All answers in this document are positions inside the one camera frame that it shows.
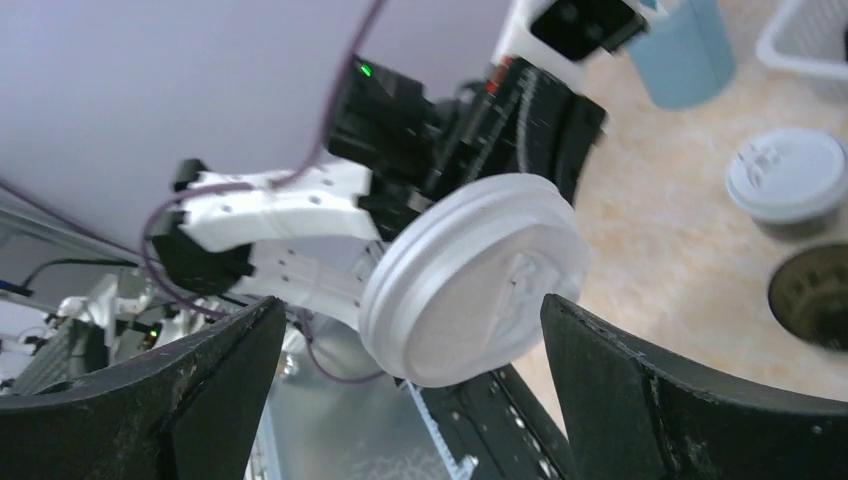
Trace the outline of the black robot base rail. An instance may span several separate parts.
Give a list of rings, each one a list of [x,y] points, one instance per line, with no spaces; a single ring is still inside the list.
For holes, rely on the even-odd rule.
[[[569,442],[513,365],[420,391],[457,459],[477,459],[474,479],[574,479]]]

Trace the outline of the dark printed coffee cup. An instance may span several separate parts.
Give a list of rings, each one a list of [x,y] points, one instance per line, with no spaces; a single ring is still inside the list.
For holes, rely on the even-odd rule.
[[[847,350],[847,244],[801,250],[773,273],[767,290],[776,321],[811,345]]]
[[[809,240],[835,230],[839,217],[840,212],[832,210],[792,223],[780,224],[762,220],[754,220],[753,223],[765,236],[773,240],[796,242]]]

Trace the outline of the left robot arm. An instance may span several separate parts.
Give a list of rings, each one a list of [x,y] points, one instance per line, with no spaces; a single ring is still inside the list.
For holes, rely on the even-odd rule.
[[[459,144],[432,203],[413,187],[348,161],[288,186],[268,173],[240,181],[185,162],[172,206],[143,238],[169,280],[198,295],[275,296],[362,335],[462,326],[493,333],[534,316],[545,295],[577,297],[589,248],[573,208],[606,111],[523,61],[504,67],[474,147]],[[263,241],[319,236],[384,241],[366,277],[288,251],[257,264]]]

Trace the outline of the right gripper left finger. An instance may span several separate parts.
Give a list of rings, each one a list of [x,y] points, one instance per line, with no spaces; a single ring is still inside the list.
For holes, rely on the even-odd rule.
[[[287,325],[268,297],[120,364],[1,400],[5,479],[241,479]]]

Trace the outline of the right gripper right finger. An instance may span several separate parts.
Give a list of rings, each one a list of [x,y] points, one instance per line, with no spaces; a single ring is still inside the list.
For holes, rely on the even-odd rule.
[[[580,479],[843,479],[847,405],[745,380],[555,295],[541,307]]]

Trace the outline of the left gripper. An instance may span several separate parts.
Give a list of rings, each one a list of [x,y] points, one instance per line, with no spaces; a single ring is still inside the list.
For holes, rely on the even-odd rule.
[[[527,60],[505,57],[437,148],[410,207],[422,212],[461,186],[505,173],[553,183],[573,203],[606,110]]]

